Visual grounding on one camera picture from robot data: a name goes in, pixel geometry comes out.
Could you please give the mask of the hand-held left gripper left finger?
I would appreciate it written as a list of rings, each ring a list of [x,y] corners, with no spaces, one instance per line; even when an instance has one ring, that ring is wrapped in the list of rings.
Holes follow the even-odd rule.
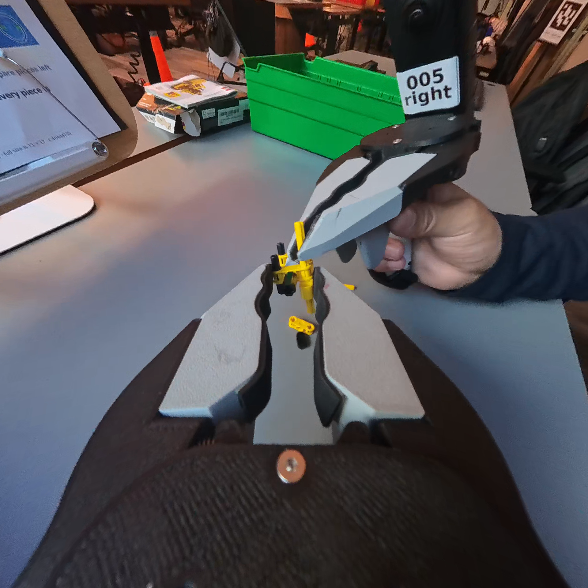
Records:
[[[272,271],[262,264],[202,314],[159,413],[254,422],[270,398]]]

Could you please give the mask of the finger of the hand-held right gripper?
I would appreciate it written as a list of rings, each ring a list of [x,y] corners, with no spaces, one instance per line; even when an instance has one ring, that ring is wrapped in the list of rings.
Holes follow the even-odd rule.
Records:
[[[399,215],[403,194],[401,185],[436,157],[435,153],[409,153],[386,159],[367,172],[366,189],[370,198],[367,201],[369,214],[365,217],[364,234]],[[302,249],[299,254],[298,259],[302,261],[318,258],[303,258]]]
[[[356,157],[336,160],[337,166],[327,171],[315,186],[300,221],[305,237],[297,245],[296,235],[289,244],[289,257],[315,258],[339,247],[346,247],[366,232],[364,225],[367,201],[367,172],[370,160]]]

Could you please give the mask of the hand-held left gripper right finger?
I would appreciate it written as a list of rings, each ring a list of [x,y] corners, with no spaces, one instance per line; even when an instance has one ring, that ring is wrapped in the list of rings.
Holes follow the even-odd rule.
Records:
[[[421,420],[424,408],[383,319],[324,268],[313,276],[315,407],[325,428]]]

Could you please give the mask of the yellow lego spring assembly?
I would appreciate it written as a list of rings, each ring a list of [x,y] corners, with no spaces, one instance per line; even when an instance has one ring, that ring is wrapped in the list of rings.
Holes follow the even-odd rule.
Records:
[[[290,297],[299,291],[307,313],[314,314],[313,261],[293,261],[282,242],[277,243],[276,249],[277,253],[270,257],[270,265],[277,293]]]

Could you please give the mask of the person's right forearm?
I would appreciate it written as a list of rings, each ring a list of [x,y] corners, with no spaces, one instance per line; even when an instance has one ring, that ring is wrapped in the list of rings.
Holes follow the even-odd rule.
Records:
[[[493,213],[502,230],[496,263],[453,298],[587,301],[587,207],[539,217]]]

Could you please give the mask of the opened black lego box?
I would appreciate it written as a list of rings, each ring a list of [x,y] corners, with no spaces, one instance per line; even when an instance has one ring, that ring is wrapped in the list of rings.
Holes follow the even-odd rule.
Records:
[[[191,108],[144,93],[136,109],[158,129],[195,138],[251,121],[249,100],[243,92]]]

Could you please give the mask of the lego instruction booklet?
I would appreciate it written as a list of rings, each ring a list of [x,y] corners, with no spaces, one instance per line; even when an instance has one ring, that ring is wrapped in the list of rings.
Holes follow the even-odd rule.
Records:
[[[143,89],[157,99],[185,109],[233,98],[238,93],[237,90],[228,86],[195,75],[188,75],[171,82],[147,85]]]

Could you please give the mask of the person's right hand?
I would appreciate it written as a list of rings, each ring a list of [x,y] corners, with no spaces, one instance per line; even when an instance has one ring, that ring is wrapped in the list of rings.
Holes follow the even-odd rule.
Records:
[[[431,187],[423,200],[408,206],[388,228],[391,236],[375,271],[406,268],[410,241],[413,272],[420,283],[437,290],[472,284],[496,263],[502,250],[496,217],[453,183]]]

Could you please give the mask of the green plastic bin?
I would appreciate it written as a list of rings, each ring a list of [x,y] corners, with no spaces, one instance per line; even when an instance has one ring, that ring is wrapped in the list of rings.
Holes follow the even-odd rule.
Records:
[[[303,53],[244,59],[252,129],[329,159],[405,122],[395,77]]]

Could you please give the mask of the printed marker sign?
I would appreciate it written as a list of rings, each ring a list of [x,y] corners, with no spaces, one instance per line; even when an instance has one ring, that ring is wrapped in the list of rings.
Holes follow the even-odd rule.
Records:
[[[587,1],[562,1],[538,41],[557,46],[583,12]]]

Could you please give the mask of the black backpack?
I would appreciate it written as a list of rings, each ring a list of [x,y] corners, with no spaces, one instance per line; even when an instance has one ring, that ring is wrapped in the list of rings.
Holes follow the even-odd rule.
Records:
[[[587,205],[587,61],[530,92],[513,121],[532,210]]]

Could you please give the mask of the wooden instruction sign stand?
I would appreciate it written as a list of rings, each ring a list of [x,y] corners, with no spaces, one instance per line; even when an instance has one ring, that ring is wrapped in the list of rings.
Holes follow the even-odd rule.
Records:
[[[120,163],[134,150],[138,138],[127,98],[67,3],[28,2],[122,129],[1,173],[2,254],[89,215],[95,209],[93,198],[73,185]]]

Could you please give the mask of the printed instruction sheet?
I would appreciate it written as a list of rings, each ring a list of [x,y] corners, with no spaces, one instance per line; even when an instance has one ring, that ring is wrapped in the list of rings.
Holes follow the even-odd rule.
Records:
[[[28,1],[1,1],[1,173],[122,129]]]

